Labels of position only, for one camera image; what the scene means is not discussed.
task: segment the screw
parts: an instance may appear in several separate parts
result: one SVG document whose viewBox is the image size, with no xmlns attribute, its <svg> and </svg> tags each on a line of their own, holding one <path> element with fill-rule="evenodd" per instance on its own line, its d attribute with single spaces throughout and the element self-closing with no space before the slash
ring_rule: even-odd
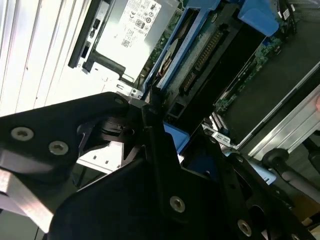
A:
<svg viewBox="0 0 320 240">
<path fill-rule="evenodd" d="M 184 201 L 178 196 L 172 196 L 170 198 L 170 205 L 178 213 L 183 213 L 186 210 Z"/>
<path fill-rule="evenodd" d="M 53 141 L 49 144 L 50 153 L 61 156 L 69 151 L 68 145 L 63 141 Z"/>
<path fill-rule="evenodd" d="M 211 23 L 213 24 L 217 20 L 218 14 L 213 15 Z"/>
<path fill-rule="evenodd" d="M 243 160 L 242 157 L 240 157 L 240 156 L 237 156 L 236 159 L 238 159 L 238 161 L 239 161 L 240 163 L 243 163 L 243 162 L 244 162 L 244 160 Z"/>
<path fill-rule="evenodd" d="M 18 141 L 28 141 L 34 137 L 34 132 L 27 127 L 19 126 L 11 131 L 11 137 Z"/>
<path fill-rule="evenodd" d="M 291 238 L 292 238 L 293 240 L 300 240 L 300 238 L 298 238 L 298 236 L 295 235 L 295 234 L 291 234 Z"/>
<path fill-rule="evenodd" d="M 115 100 L 115 102 L 118 103 L 118 104 L 123 104 L 123 103 L 124 103 L 124 101 L 123 101 L 122 99 L 117 98 L 117 97 L 116 97 L 114 100 Z"/>
<path fill-rule="evenodd" d="M 238 228 L 243 232 L 247 237 L 251 237 L 252 231 L 248 223 L 242 219 L 238 220 Z"/>
</svg>

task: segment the regulatory symbols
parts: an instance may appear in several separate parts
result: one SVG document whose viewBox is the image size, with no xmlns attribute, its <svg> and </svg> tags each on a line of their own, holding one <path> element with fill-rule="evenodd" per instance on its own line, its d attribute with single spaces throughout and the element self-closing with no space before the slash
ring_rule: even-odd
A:
<svg viewBox="0 0 320 240">
<path fill-rule="evenodd" d="M 141 29 L 143 29 L 145 27 L 145 23 L 143 21 L 141 21 L 140 19 L 138 19 L 136 22 L 135 22 L 135 25 Z"/>
</svg>

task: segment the blue plastic latch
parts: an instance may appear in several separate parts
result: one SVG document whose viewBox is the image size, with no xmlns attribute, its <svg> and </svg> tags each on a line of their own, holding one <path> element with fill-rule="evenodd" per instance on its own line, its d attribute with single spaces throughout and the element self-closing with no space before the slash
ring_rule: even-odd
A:
<svg viewBox="0 0 320 240">
<path fill-rule="evenodd" d="M 176 152 L 179 154 L 184 149 L 185 145 L 189 142 L 189 134 L 166 122 L 164 122 L 163 125 L 165 132 L 171 134 Z"/>
<path fill-rule="evenodd" d="M 268 0 L 245 0 L 238 18 L 267 37 L 279 28 Z"/>
</svg>

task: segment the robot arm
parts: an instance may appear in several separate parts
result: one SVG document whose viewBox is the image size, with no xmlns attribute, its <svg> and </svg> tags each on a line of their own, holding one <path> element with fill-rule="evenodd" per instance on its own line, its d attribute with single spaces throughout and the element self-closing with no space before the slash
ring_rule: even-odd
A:
<svg viewBox="0 0 320 240">
<path fill-rule="evenodd" d="M 216 173 L 182 168 L 151 99 L 139 108 L 107 92 L 0 118 L 0 190 L 49 240 L 313 239 L 250 164 L 225 158 L 214 139 L 199 145 Z M 110 141 L 124 143 L 122 167 L 49 206 L 78 157 Z"/>
</svg>

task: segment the slot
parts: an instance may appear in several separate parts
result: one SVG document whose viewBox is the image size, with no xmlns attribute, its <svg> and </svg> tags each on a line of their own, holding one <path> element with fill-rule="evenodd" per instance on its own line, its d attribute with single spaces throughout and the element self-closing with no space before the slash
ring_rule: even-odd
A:
<svg viewBox="0 0 320 240">
<path fill-rule="evenodd" d="M 100 25 L 100 20 L 99 19 L 95 19 L 94 20 L 94 23 L 93 23 L 93 29 L 95 29 L 95 30 L 97 30 L 98 29 L 98 27 L 99 27 L 99 25 Z"/>
<path fill-rule="evenodd" d="M 208 64 L 208 61 L 212 57 L 212 55 L 216 52 L 219 45 L 226 38 L 228 31 L 227 24 L 222 24 L 220 27 L 214 31 L 209 40 L 204 45 L 201 54 L 197 58 L 193 68 L 190 70 L 184 81 L 182 82 L 179 90 L 180 93 L 188 95 L 190 89 L 193 87 L 195 82 L 197 81 L 198 76 L 201 75 L 202 70 Z"/>
<path fill-rule="evenodd" d="M 172 109 L 171 109 L 171 111 L 170 111 L 170 114 L 173 115 L 173 116 L 178 117 L 184 108 L 185 108 L 185 107 L 184 107 L 182 104 L 176 102 L 176 103 L 173 105 L 173 107 L 172 107 Z"/>
<path fill-rule="evenodd" d="M 82 58 L 84 58 L 84 59 L 86 58 L 90 46 L 91 46 L 91 42 L 86 41 L 85 46 L 84 46 L 84 49 L 83 49 L 83 52 L 82 52 L 82 54 L 81 54 L 81 57 L 82 57 Z"/>
</svg>

